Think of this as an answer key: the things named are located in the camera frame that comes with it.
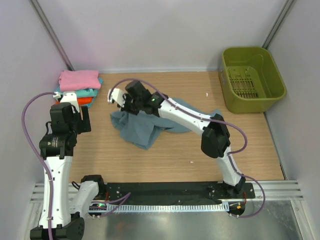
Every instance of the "white wall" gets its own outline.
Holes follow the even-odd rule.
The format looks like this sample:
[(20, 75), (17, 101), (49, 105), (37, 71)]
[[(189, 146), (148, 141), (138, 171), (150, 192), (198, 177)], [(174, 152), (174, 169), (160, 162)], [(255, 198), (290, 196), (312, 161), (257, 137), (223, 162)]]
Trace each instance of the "white wall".
[(270, 46), (287, 96), (267, 112), (283, 168), (320, 226), (320, 1), (298, 0)]
[[(15, 240), (27, 221), (26, 207), (43, 168), (21, 127), (21, 112), (33, 96), (52, 91), (65, 69), (58, 52), (27, 0), (0, 7), (0, 233)], [(27, 127), (36, 146), (45, 133), (50, 96), (30, 107)]]
[(76, 70), (218, 68), (223, 49), (261, 46), (285, 0), (39, 0)]

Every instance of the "stack of folded clothes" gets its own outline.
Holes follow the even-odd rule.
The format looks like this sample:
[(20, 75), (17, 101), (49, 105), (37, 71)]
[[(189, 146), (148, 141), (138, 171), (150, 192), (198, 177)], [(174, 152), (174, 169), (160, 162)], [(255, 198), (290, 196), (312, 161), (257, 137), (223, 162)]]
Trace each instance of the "stack of folded clothes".
[(61, 95), (63, 92), (75, 92), (79, 106), (90, 108), (104, 82), (98, 75), (99, 72), (94, 70), (64, 70), (60, 75), (59, 86), (55, 92)]

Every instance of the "plastic basket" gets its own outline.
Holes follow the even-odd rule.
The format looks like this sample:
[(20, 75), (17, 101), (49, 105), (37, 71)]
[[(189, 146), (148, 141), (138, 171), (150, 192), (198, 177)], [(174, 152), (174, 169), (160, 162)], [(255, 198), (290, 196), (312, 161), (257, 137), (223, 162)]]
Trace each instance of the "plastic basket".
[(222, 53), (219, 79), (227, 109), (263, 113), (286, 94), (271, 54), (262, 47), (231, 47)]

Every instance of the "wooden tabletop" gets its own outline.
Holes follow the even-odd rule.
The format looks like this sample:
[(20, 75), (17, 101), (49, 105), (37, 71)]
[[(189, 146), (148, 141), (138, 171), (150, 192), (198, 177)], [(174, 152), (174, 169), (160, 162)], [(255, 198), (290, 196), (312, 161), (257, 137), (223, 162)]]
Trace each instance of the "wooden tabletop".
[[(217, 72), (115, 73), (100, 77), (104, 83), (89, 109), (92, 131), (78, 136), (70, 181), (79, 182), (84, 175), (92, 174), (102, 175), (105, 182), (222, 180), (216, 160), (201, 151), (201, 137), (194, 132), (163, 131), (149, 150), (120, 138), (110, 118), (118, 108), (107, 103), (107, 95), (115, 83), (125, 78), (149, 81), (170, 97), (181, 98), (206, 113), (220, 109), (224, 120), (243, 129), (248, 137), (248, 147), (234, 155), (239, 169), (257, 180), (284, 179), (264, 115), (229, 112)], [(128, 83), (118, 88), (124, 90)], [(231, 127), (228, 129), (232, 149), (241, 148), (244, 144), (241, 134)]]

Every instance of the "pink towel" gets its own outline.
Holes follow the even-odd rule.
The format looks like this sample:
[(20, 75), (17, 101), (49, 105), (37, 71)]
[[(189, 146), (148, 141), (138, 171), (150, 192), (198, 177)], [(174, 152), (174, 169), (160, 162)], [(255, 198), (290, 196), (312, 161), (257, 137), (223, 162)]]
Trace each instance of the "pink towel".
[(59, 77), (60, 90), (61, 92), (66, 92), (82, 89), (100, 89), (101, 84), (98, 80), (98, 75), (99, 72), (94, 70), (64, 70)]

